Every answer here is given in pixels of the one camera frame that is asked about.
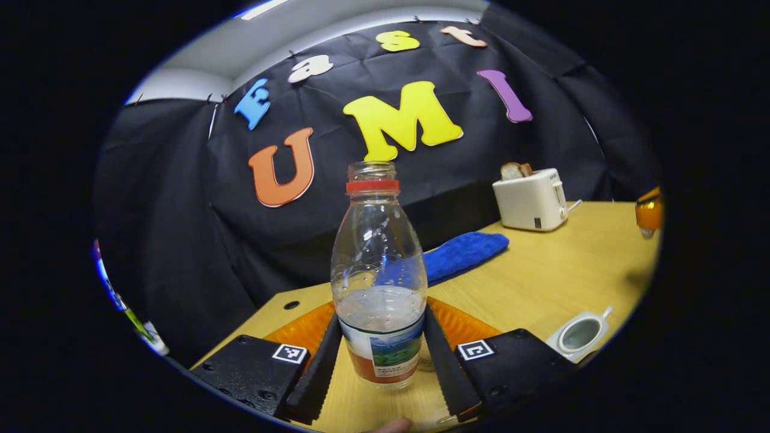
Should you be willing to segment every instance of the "white wall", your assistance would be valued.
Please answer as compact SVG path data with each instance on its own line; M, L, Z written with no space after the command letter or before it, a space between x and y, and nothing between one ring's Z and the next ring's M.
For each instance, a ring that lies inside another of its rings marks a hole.
M231 91L235 91L240 86L243 86L243 84L248 82L251 78L262 73L270 66L273 66L284 60L289 56L289 50L300 52L314 45L318 45L321 42L336 38L337 36L345 35L347 33L357 32L359 30L368 29L369 27L375 27L378 25L413 21L415 15L420 19L428 21L435 20L462 22L466 19L470 19L473 23L478 22L481 19L481 16L484 14L484 10L486 10L486 6L488 4L486 2L475 3L478 3L478 5L474 5L476 6L475 10L436 6L390 8L375 12L368 12L353 18L334 22L333 24L327 25L321 29L310 31L298 39L295 39L291 43L274 49L271 54L262 57L257 63L247 68L243 73L241 73L233 80L233 87L231 88Z
M208 72L183 68L160 68L152 71L136 87L126 104L150 99L199 99L211 95L212 102L222 102L221 95L229 95L233 87L230 78Z

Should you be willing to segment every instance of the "blue towel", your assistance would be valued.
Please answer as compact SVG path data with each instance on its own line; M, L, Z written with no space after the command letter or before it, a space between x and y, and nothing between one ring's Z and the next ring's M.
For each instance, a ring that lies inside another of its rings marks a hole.
M508 248L501 234L470 232L448 240L423 254L428 286L441 283L481 265Z

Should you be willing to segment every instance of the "toaster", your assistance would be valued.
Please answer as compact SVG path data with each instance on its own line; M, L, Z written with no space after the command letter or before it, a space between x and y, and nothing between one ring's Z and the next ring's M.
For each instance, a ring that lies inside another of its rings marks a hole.
M550 231L567 220L567 199L556 169L492 184L500 219L513 229Z

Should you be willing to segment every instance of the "finger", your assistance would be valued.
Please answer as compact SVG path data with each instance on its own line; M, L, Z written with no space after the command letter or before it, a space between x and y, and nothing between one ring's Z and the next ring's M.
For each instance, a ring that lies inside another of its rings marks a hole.
M412 427L412 420L401 417L364 433L405 433Z

